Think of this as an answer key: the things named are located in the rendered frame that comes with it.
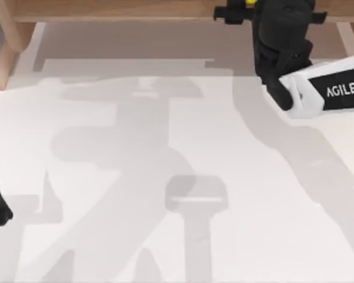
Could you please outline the wooden cupboard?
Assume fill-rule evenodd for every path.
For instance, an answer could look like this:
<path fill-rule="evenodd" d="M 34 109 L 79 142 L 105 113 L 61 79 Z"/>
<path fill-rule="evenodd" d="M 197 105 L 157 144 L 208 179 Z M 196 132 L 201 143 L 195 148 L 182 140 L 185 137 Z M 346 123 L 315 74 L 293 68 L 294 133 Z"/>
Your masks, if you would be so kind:
<path fill-rule="evenodd" d="M 64 27 L 73 58 L 129 60 L 136 72 L 254 74 L 251 28 L 213 20 L 226 0 L 15 0 L 18 24 Z"/>

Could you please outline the pale wooden drawer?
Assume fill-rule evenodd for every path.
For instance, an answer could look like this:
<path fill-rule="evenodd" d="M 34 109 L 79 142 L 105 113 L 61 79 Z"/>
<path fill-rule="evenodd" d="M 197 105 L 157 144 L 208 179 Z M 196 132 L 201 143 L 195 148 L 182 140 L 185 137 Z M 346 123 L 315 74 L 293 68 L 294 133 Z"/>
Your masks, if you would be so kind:
<path fill-rule="evenodd" d="M 0 91 L 6 88 L 17 57 L 29 46 L 36 23 L 17 20 L 22 0 L 0 0 Z"/>

